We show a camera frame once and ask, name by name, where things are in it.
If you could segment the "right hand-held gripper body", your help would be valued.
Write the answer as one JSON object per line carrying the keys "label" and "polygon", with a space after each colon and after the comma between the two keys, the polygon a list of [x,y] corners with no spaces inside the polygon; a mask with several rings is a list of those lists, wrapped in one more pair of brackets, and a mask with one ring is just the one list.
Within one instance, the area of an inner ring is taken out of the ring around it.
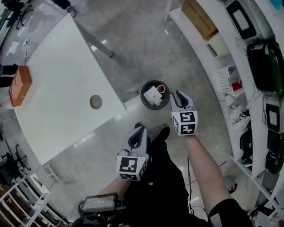
{"label": "right hand-held gripper body", "polygon": [[186,109],[171,106],[172,124],[179,136],[195,135],[198,124],[197,111],[194,106]]}

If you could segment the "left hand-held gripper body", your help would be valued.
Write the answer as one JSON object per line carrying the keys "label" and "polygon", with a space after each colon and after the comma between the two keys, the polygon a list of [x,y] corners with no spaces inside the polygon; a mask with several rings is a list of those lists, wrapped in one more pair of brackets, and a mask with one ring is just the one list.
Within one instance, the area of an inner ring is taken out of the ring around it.
{"label": "left hand-held gripper body", "polygon": [[116,171],[122,179],[139,181],[149,161],[147,144],[139,147],[123,145],[116,159]]}

